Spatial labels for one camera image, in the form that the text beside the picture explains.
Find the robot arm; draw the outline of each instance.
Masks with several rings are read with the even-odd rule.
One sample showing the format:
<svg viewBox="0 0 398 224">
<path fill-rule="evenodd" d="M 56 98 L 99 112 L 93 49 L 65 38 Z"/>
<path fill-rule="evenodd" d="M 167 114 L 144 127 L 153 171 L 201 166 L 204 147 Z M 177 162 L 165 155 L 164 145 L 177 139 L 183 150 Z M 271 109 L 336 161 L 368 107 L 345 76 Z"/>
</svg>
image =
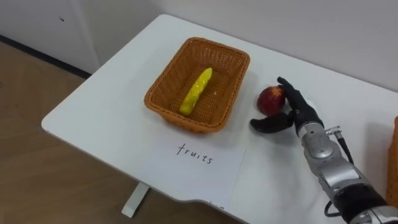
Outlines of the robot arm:
<svg viewBox="0 0 398 224">
<path fill-rule="evenodd" d="M 339 128 L 324 130 L 309 122 L 298 129 L 304 155 L 323 191 L 349 224 L 398 223 L 398 210 L 387 206 L 365 176 L 341 155 L 329 134 L 342 139 Z"/>
<path fill-rule="evenodd" d="M 365 176 L 354 166 L 340 127 L 325 130 L 317 112 L 307 104 L 300 92 L 285 79 L 277 80 L 286 94 L 292 111 L 279 113 L 262 120 L 252 119 L 252 127 L 263 133 L 275 133 L 295 125 L 297 136 L 304 147 L 304 155 L 311 172 L 340 216 L 347 224 L 398 224 L 398 210 L 373 189 Z M 342 155 L 339 145 L 330 139 L 334 134 L 346 152 Z"/>
</svg>

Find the white cabinet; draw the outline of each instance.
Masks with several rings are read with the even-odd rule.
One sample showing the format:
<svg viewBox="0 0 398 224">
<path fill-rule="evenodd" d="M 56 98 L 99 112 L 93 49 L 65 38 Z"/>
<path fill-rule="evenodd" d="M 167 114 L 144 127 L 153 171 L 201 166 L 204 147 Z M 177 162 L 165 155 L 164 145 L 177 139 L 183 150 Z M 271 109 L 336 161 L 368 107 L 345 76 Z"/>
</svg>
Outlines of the white cabinet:
<svg viewBox="0 0 398 224">
<path fill-rule="evenodd" d="M 89 73 L 100 67 L 77 0 L 1 0 L 0 34 Z"/>
</svg>

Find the basket rim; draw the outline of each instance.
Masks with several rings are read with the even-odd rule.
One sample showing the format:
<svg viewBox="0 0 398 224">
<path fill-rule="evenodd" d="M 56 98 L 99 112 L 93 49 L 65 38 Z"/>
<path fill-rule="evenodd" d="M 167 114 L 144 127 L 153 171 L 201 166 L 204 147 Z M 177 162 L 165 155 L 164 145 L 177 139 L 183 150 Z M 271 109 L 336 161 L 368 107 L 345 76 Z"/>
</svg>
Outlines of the basket rim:
<svg viewBox="0 0 398 224">
<path fill-rule="evenodd" d="M 165 75 L 168 74 L 168 72 L 170 71 L 171 67 L 178 61 L 177 59 L 180 58 L 181 53 L 193 42 L 193 41 L 198 41 L 198 42 L 207 42 L 210 43 L 212 45 L 218 45 L 222 48 L 226 48 L 235 52 L 239 52 L 242 57 L 243 57 L 243 64 L 242 64 L 242 70 L 241 73 L 238 75 L 239 76 L 239 80 L 234 84 L 234 89 L 235 91 L 233 91 L 232 95 L 229 98 L 229 102 L 232 103 L 228 103 L 229 106 L 227 106 L 224 111 L 223 114 L 221 116 L 221 119 L 215 123 L 215 124 L 209 124 L 209 123 L 204 123 L 204 122 L 198 122 L 195 121 L 193 119 L 187 118 L 185 116 L 182 116 L 178 113 L 172 112 L 168 109 L 165 109 L 163 107 L 160 107 L 158 105 L 156 105 L 153 101 L 152 101 L 152 97 L 153 97 L 153 90 L 155 90 L 161 83 L 161 81 L 165 78 Z M 210 129 L 216 129 L 219 128 L 220 126 L 224 126 L 226 124 L 225 120 L 229 118 L 229 114 L 230 111 L 232 110 L 232 107 L 234 105 L 234 102 L 236 100 L 236 97 L 238 95 L 240 86 L 243 82 L 243 78 L 246 74 L 246 71 L 248 69 L 248 66 L 250 64 L 250 56 L 249 54 L 247 54 L 246 52 L 236 49 L 234 47 L 225 45 L 225 44 L 221 44 L 212 40 L 208 40 L 206 38 L 202 38 L 202 37 L 190 37 L 188 38 L 183 45 L 180 47 L 180 49 L 177 51 L 177 53 L 174 55 L 174 57 L 171 59 L 171 61 L 169 62 L 169 64 L 167 64 L 167 66 L 165 67 L 165 69 L 162 71 L 162 73 L 159 75 L 159 77 L 157 77 L 156 81 L 152 84 L 152 86 L 148 89 L 145 98 L 144 98 L 144 104 L 152 111 L 155 111 L 156 113 L 158 113 L 159 111 L 163 112 L 163 113 L 167 113 L 171 116 L 176 117 L 179 120 L 183 120 L 183 121 L 187 121 L 189 123 L 193 123 L 202 127 L 206 127 L 206 128 L 210 128 Z"/>
</svg>

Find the table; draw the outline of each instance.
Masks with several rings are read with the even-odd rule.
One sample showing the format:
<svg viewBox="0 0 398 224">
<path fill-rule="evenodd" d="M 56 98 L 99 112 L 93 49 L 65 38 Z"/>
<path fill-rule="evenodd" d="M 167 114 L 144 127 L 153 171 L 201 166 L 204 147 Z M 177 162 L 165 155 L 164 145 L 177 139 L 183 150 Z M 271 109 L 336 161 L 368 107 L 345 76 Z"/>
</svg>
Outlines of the table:
<svg viewBox="0 0 398 224">
<path fill-rule="evenodd" d="M 217 209 L 248 223 L 343 223 L 323 216 L 328 199 L 308 168 L 294 129 L 268 136 L 249 129 L 251 118 L 262 117 L 254 106 L 257 94 L 275 85 L 278 76 L 311 98 L 326 127 L 343 128 L 356 165 L 384 194 L 398 93 L 161 15 L 42 121 L 47 132 L 141 182 L 124 213 L 134 213 L 148 186 L 177 201 L 195 200 L 181 197 L 172 181 L 148 182 L 139 166 L 146 142 L 153 138 L 150 130 L 164 125 L 145 108 L 144 94 L 193 36 L 236 47 L 251 57 L 228 124 L 212 136 L 246 149 L 231 203 Z"/>
</svg>

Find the white paper sheet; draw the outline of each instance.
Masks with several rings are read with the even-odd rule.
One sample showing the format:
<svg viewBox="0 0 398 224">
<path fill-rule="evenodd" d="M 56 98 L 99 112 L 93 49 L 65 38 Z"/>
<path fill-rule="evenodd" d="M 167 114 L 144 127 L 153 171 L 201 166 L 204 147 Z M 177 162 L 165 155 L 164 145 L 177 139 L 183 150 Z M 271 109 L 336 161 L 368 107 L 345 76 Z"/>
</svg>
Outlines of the white paper sheet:
<svg viewBox="0 0 398 224">
<path fill-rule="evenodd" d="M 162 179 L 166 193 L 178 191 L 182 200 L 202 200 L 225 209 L 245 150 L 216 147 L 206 143 L 206 139 L 189 136 L 157 135 L 142 168 L 151 180 Z"/>
</svg>

